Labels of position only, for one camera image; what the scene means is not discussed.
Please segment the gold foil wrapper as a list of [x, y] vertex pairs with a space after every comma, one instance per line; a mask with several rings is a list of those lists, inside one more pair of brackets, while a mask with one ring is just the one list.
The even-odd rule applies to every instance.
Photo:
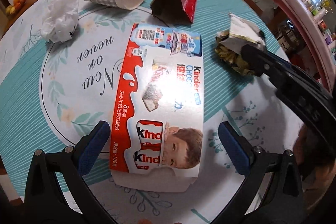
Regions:
[[229, 13], [230, 28], [218, 32], [216, 35], [215, 53], [242, 76], [260, 76], [252, 65], [242, 57], [241, 51], [244, 46], [249, 45], [261, 51], [266, 51], [265, 34], [253, 22], [243, 19], [233, 13]]

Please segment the fruit bowl with oranges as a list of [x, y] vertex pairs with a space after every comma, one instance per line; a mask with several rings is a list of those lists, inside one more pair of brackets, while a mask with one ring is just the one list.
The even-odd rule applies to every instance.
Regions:
[[21, 10], [26, 0], [13, 0], [12, 5], [8, 5], [6, 8], [6, 15], [14, 15]]

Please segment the pink fabric chair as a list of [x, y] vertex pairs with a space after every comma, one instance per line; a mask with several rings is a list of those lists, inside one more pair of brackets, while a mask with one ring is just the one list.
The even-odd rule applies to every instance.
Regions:
[[335, 64], [313, 16], [301, 0], [273, 0], [294, 23], [316, 63], [323, 86], [333, 91]]

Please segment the Kinder chocolate box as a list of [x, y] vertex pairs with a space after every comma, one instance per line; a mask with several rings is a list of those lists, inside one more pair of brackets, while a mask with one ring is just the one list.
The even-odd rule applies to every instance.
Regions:
[[201, 35], [137, 23], [116, 91], [109, 167], [123, 187], [184, 192], [199, 175], [204, 115]]

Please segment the red cardboard box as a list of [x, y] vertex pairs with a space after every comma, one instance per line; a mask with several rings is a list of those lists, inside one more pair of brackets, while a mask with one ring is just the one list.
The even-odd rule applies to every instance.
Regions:
[[152, 15], [171, 24], [191, 25], [197, 0], [152, 0]]

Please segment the white tissue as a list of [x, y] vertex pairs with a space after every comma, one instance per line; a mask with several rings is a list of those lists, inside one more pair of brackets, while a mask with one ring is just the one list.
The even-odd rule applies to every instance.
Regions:
[[79, 0], [51, 0], [42, 17], [42, 37], [52, 43], [72, 39], [79, 21]]

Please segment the leaf pattern tablecloth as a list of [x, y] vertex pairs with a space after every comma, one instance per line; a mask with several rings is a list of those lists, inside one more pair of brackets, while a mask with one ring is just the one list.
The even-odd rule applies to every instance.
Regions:
[[[59, 152], [100, 121], [110, 121], [125, 48], [135, 22], [158, 24], [152, 0], [130, 12], [79, 2], [78, 36], [50, 44], [41, 36], [52, 0], [39, 0], [1, 39], [1, 158], [20, 196], [37, 149]], [[291, 149], [302, 121], [282, 104], [266, 77], [240, 78], [216, 60], [215, 35], [230, 25], [229, 13], [264, 31], [268, 50], [284, 51], [242, 0], [197, 0], [190, 30], [202, 36], [205, 117], [202, 166], [184, 193], [144, 192], [116, 185], [103, 153], [85, 182], [119, 223], [210, 223], [242, 183], [218, 136], [229, 121], [253, 145], [281, 153]]]

